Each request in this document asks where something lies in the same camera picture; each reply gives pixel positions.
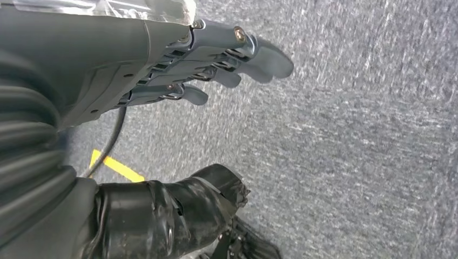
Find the metal screw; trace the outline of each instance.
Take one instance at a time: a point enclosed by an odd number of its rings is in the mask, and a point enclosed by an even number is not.
[[[243,31],[242,28],[240,28],[238,26],[235,27],[234,28],[234,34],[235,34],[236,39],[239,42],[245,42],[246,41],[246,35],[245,35],[245,32]]]
[[[191,26],[194,29],[202,29],[204,27],[200,21],[194,21]]]

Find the plastic wrap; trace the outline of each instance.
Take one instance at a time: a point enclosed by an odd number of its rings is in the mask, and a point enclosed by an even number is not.
[[[17,9],[191,25],[194,0],[14,0]]]

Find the black cable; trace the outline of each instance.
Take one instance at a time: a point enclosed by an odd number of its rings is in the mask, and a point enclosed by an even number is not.
[[[103,160],[105,160],[105,158],[110,154],[123,128],[124,119],[126,117],[126,111],[127,111],[127,107],[125,106],[122,106],[119,108],[118,117],[116,118],[116,122],[114,124],[113,132],[111,133],[110,139],[108,140],[105,147],[103,148],[102,153],[100,154],[99,158],[96,160],[96,162],[91,167],[89,167],[86,170],[86,172],[84,172],[82,177],[88,178],[88,177],[93,176],[97,168],[99,168],[100,165],[103,163]]]

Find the yellow line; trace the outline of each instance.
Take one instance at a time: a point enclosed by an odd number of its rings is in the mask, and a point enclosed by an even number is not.
[[[89,166],[92,166],[96,160],[100,156],[100,151],[97,149],[94,149],[92,151],[92,156],[91,156],[91,162]],[[123,165],[122,163],[116,161],[115,159],[107,156],[105,160],[103,160],[103,163],[113,169],[116,173],[126,177],[129,179],[131,182],[143,182],[145,181],[145,178],[139,174],[137,174],[134,170],[128,168],[127,166]]]

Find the gray plastic casing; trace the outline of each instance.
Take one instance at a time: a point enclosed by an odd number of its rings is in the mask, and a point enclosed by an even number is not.
[[[188,31],[139,19],[19,11],[2,0],[0,77],[26,80],[56,105],[60,128],[75,126],[115,107]]]

